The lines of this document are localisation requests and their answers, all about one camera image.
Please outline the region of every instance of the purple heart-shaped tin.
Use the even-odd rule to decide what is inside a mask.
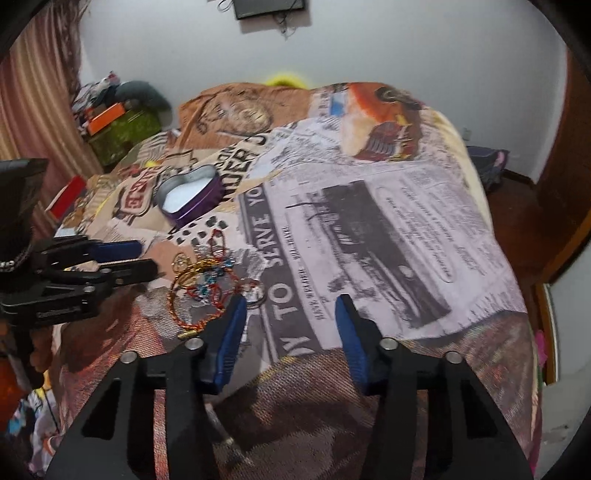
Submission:
[[[166,218],[181,228],[218,206],[223,193],[216,167],[203,165],[163,182],[155,200]]]

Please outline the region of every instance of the pink curtain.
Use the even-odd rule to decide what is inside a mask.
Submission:
[[[53,0],[18,37],[0,64],[0,160],[48,158],[33,214],[36,237],[51,236],[44,212],[75,175],[101,172],[79,135],[70,105],[79,90],[79,19],[87,0]]]

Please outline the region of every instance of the wooden floor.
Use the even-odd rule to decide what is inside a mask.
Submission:
[[[541,330],[533,285],[565,246],[575,226],[544,210],[531,186],[509,178],[488,194],[496,239],[511,264],[534,331]]]

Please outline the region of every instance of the ring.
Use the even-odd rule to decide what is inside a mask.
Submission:
[[[246,299],[247,309],[256,309],[267,299],[265,284],[260,280],[255,280],[254,278],[241,278],[238,281],[238,286],[242,291],[242,296]]]
[[[183,270],[186,270],[191,266],[191,261],[186,254],[181,252],[174,256],[171,266],[173,268],[173,272],[181,273]]]

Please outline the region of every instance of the bed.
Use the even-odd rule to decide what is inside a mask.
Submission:
[[[269,294],[249,314],[230,384],[211,400],[224,478],[358,478],[376,401],[349,378],[331,313],[341,293],[413,351],[464,355],[535,468],[533,335],[478,175],[441,113],[381,83],[233,83],[185,103],[180,119],[179,137],[158,134],[90,179],[60,229],[139,238],[163,272],[113,296],[100,317],[55,329],[50,378],[62,434],[123,351],[157,355],[178,344],[165,307],[170,264],[217,228],[242,274]],[[204,164],[226,184],[222,203],[171,228],[152,201],[158,185]],[[189,322],[203,315],[187,298],[177,308]],[[419,397],[416,478],[427,433]],[[167,478],[162,395],[154,414],[158,477]]]

